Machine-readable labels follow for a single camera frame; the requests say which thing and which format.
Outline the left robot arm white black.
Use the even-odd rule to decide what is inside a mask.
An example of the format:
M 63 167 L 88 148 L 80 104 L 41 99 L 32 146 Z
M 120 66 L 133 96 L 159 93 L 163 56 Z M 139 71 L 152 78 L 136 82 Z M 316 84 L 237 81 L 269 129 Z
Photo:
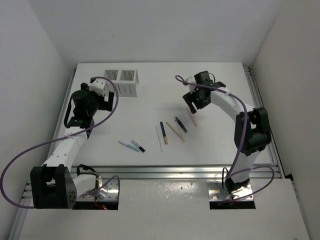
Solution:
M 114 92 L 104 79 L 82 83 L 73 92 L 64 116 L 64 139 L 51 156 L 30 172 L 33 205 L 36 209 L 72 209 L 78 197 L 97 189 L 96 172 L 71 176 L 75 158 L 92 133 L 97 111 L 113 110 Z

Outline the black clear-capped makeup stick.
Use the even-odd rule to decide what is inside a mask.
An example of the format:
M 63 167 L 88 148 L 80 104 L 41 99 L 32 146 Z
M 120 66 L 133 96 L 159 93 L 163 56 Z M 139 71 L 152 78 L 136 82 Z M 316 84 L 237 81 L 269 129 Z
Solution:
M 187 133 L 187 129 L 186 127 L 184 126 L 184 124 L 182 123 L 182 121 L 178 118 L 178 117 L 175 117 L 175 121 L 177 122 L 177 124 L 180 126 L 180 128 L 185 132 Z

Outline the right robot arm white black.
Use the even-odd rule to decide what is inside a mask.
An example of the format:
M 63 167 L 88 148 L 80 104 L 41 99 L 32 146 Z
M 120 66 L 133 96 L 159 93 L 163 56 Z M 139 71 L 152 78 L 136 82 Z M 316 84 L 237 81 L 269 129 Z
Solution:
M 182 98 L 192 114 L 214 104 L 234 121 L 236 155 L 222 184 L 229 194 L 246 187 L 256 158 L 272 140 L 267 110 L 246 104 L 231 93 L 224 83 L 212 80 L 208 71 L 199 72 L 188 79 L 176 75 L 175 79 L 189 87 L 189 92 Z

